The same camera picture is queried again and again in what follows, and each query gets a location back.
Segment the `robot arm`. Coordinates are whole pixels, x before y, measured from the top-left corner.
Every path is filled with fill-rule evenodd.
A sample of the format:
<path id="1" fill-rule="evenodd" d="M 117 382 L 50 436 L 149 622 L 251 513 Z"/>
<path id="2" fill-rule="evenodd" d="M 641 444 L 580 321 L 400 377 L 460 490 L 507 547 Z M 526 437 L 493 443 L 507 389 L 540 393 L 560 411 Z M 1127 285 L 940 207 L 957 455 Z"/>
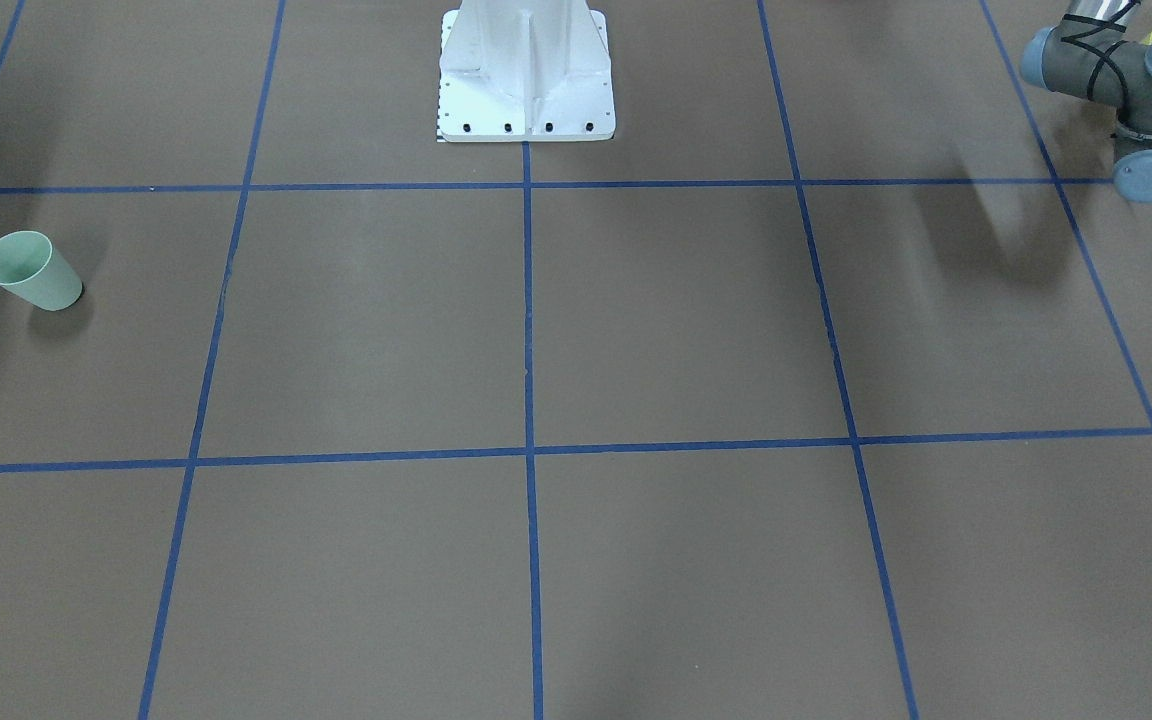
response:
<path id="1" fill-rule="evenodd" d="M 1053 94 L 1115 111 L 1112 183 L 1130 202 L 1152 202 L 1152 33 L 1126 38 L 1138 1 L 1073 1 L 1021 54 L 1021 77 Z"/>

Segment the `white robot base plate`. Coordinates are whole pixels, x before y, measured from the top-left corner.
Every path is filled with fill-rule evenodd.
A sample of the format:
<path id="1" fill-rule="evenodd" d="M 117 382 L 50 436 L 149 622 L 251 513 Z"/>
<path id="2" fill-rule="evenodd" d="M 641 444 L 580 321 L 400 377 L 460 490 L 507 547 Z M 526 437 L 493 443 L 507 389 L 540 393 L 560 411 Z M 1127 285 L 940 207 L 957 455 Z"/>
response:
<path id="1" fill-rule="evenodd" d="M 608 23 L 585 1 L 463 1 L 440 31 L 435 141 L 616 135 Z"/>

